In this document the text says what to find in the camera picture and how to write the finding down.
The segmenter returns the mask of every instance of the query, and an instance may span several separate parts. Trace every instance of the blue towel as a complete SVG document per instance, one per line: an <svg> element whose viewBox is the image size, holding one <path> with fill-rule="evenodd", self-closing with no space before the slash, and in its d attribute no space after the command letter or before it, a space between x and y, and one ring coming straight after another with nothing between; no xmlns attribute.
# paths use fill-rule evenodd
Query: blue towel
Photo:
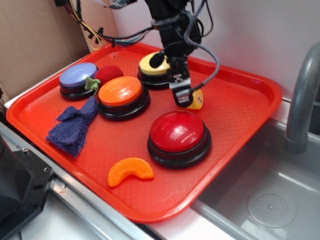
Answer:
<svg viewBox="0 0 320 240"><path fill-rule="evenodd" d="M76 158L85 145L89 124L97 113L98 103L93 96L80 110L68 106L56 119L60 123L48 132L46 140Z"/></svg>

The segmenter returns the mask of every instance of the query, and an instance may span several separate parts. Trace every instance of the sink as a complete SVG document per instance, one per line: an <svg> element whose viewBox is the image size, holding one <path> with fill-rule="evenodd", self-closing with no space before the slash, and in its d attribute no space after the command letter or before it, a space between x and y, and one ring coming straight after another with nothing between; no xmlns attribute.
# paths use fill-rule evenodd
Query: sink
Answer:
<svg viewBox="0 0 320 240"><path fill-rule="evenodd" d="M285 130L269 119L192 208L235 239L318 240L320 138L310 133L307 151L293 155Z"/></svg>

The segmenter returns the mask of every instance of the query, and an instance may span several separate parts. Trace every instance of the cardboard box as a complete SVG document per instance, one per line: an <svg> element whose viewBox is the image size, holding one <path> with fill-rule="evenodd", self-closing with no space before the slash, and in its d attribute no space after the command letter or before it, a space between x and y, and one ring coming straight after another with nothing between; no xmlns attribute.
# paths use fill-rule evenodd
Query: cardboard box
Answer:
<svg viewBox="0 0 320 240"><path fill-rule="evenodd" d="M83 19L88 17L90 25L94 18L105 15L105 34L117 36L112 13L108 13L111 11L96 4L99 14L86 13L90 2L94 4L81 1ZM64 7L56 7L54 0L2 0L0 25L0 87L4 102L90 52L79 24Z"/></svg>

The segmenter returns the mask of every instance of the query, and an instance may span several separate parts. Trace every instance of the faucet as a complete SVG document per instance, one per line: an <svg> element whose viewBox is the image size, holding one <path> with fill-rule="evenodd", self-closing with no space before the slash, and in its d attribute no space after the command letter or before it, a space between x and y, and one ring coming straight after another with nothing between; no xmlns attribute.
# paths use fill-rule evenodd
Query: faucet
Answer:
<svg viewBox="0 0 320 240"><path fill-rule="evenodd" d="M284 148L298 155L307 150L308 132L320 135L320 42L307 53L300 69L286 125Z"/></svg>

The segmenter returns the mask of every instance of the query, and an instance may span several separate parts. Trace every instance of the orange tray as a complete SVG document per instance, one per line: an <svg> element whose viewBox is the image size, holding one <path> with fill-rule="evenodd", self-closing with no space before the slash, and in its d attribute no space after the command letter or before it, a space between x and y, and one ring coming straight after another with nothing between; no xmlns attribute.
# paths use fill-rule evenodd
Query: orange tray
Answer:
<svg viewBox="0 0 320 240"><path fill-rule="evenodd" d="M98 68L116 65L125 75L136 77L140 60L158 50L142 43L123 48L105 46L75 64L90 62ZM215 69L215 64L192 57L188 65L193 86ZM222 66L216 78L202 89L201 110L177 107L169 89L150 90L150 106L133 119L115 122L98 114L89 126L84 148L74 158L46 141L48 131L57 124L55 119L68 106L80 109L86 101L62 98L60 74L16 100L7 111L7 120L67 172L137 223L159 222L190 206L282 101L279 86L270 79ZM177 110L196 113L203 120L211 132L212 149L206 159L193 167L167 169L153 162L147 140L152 123ZM129 176L117 187L109 188L110 168L129 157L146 160L154 179Z"/></svg>

